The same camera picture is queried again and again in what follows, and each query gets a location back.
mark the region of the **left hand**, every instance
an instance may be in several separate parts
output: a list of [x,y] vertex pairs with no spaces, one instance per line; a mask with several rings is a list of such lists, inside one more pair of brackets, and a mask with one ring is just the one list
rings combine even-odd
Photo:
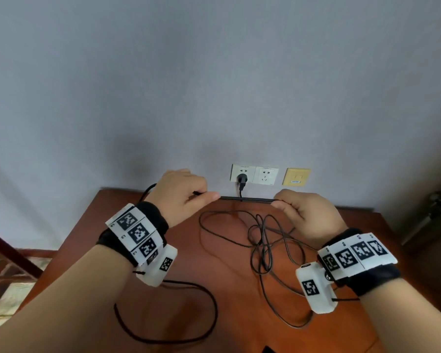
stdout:
[[[194,191],[202,194],[190,199]],[[206,178],[184,168],[166,171],[145,201],[159,209],[171,228],[220,197],[218,192],[207,192]]]

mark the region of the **floor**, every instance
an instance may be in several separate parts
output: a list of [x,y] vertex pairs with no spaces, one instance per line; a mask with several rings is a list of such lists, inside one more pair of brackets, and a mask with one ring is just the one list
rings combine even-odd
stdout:
[[[41,270],[44,270],[51,261],[49,258],[40,257],[30,257],[28,259]],[[0,316],[5,316],[0,319],[0,326],[16,312],[33,286],[34,282],[10,284],[5,294],[0,298]]]

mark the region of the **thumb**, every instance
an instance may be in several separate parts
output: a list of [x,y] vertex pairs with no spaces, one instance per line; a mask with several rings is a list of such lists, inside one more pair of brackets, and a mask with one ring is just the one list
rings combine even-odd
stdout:
[[296,208],[294,208],[290,204],[283,201],[274,201],[271,203],[271,206],[282,210],[284,214],[286,214],[286,217],[288,217],[288,219],[297,229],[299,229],[300,226],[304,225],[304,219],[297,212]]
[[221,195],[218,192],[204,192],[185,204],[185,208],[192,214],[207,206],[209,203],[218,200]]

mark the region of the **small cable connector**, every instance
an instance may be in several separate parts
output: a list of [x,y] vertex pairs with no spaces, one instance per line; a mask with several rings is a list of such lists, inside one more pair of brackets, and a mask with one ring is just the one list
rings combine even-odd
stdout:
[[238,194],[240,198],[242,197],[242,190],[245,187],[245,184],[247,183],[248,177],[245,173],[241,173],[237,176],[237,183],[238,183]]

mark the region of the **forearm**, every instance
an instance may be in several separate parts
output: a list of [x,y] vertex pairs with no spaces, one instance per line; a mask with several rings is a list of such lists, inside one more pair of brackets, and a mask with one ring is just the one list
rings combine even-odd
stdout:
[[441,312],[404,279],[375,288],[361,303],[389,352],[441,353]]
[[132,270],[122,255],[96,245],[0,327],[0,352],[77,352],[110,312]]

